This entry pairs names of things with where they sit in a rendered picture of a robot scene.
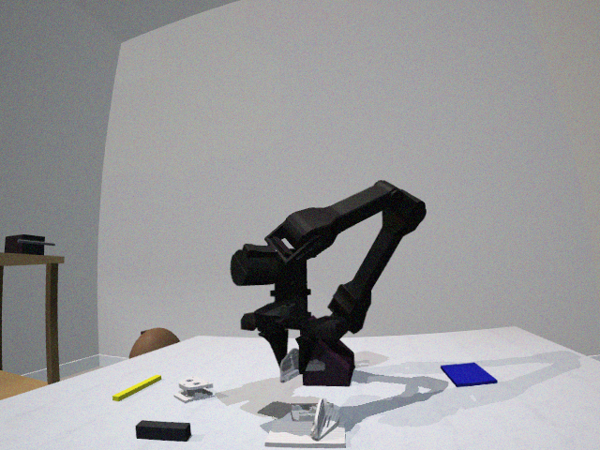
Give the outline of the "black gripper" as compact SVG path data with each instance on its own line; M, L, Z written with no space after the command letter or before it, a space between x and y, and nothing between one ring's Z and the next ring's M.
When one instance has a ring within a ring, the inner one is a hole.
M308 312L308 295L311 295L311 289L308 289L307 283L302 284L274 284L274 290L270 291L270 295L280 297L281 300L291 301L292 294L298 295L301 300L301 305L304 310L304 325L295 325L287 327L290 330L302 331L302 336L295 340L299 346L299 373L306 372L309 358L312 355L319 339L328 338L335 339L347 334L347 323L343 316L324 316L319 319L309 320L311 312ZM241 330L254 331L257 328L255 323L254 312L245 313L241 319ZM288 330L272 335L269 332L261 331L259 336L266 339L272 348L276 357L277 364L288 354Z

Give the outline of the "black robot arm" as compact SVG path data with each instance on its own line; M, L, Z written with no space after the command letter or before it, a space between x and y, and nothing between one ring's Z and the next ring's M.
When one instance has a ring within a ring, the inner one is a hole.
M347 332L363 328L371 305L371 290L398 243L415 231L427 210L422 200L385 180L327 207L310 207L286 217L265 238L267 246L244 244L232 255L230 272L235 286L308 283L307 260L331 247L338 234L382 211L382 227L352 281L340 284L332 296L329 316L343 316ZM288 248L285 238L294 248ZM297 297L297 298L296 298ZM287 327L304 325L298 295L254 311L258 331L277 335Z

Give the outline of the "yellow long bar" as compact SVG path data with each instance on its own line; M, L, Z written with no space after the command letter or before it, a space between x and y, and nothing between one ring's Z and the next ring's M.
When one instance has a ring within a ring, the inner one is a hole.
M130 388L119 392L116 395L113 395L112 400L119 402L120 400L125 399L133 394L136 394L136 392L139 392L140 390L143 390L144 388L146 388L146 386L148 387L149 385L152 385L153 383L156 383L160 380L161 375L152 376L152 378L149 378L141 383L135 384L134 386L131 386Z

